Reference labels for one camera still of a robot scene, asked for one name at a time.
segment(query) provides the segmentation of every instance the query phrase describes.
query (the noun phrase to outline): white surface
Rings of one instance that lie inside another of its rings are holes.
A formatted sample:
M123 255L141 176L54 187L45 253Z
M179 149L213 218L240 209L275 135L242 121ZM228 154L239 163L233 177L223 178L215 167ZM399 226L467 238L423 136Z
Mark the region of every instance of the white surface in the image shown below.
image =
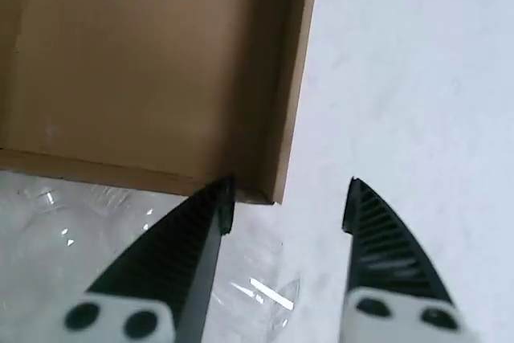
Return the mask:
M316 0L285 202L237 205L302 275L280 342L337 342L351 176L432 258L472 330L514 341L512 0ZM222 245L222 254L227 244Z

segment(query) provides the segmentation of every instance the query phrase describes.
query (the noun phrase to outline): white floor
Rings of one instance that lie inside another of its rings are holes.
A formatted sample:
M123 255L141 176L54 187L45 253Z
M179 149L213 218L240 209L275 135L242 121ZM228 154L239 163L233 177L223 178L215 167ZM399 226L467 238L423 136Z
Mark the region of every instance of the white floor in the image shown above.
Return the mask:
M220 256L257 221L262 277L299 279L275 341L338 341L353 175L410 227L481 341L514 341L512 47L512 0L316 0L284 204L238 205ZM262 341L260 322L242 341Z

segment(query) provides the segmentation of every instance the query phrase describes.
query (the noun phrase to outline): clear plastic sheet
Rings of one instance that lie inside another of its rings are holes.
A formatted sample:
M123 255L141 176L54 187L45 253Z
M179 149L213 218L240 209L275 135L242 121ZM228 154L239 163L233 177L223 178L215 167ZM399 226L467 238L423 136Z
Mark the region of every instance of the clear plastic sheet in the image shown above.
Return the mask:
M78 296L184 198L0 172L0 336ZM280 283L273 227L236 211L222 240L203 341L273 342L300 294Z

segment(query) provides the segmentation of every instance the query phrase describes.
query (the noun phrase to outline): plastic wrap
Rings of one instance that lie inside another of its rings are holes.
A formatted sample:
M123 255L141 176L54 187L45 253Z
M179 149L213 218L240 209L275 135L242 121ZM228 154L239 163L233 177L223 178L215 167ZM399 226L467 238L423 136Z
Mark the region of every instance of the plastic wrap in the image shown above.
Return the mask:
M78 296L183 198L0 172L0 332ZM279 285L283 244L236 210L222 241L202 341L272 342L288 324L300 278Z

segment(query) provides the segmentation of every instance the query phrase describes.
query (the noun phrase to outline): brown cardboard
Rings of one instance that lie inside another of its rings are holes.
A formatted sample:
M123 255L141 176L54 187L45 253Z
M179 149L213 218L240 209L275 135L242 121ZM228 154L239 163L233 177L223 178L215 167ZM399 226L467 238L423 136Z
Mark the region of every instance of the brown cardboard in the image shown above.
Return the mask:
M281 202L313 0L0 0L0 168Z

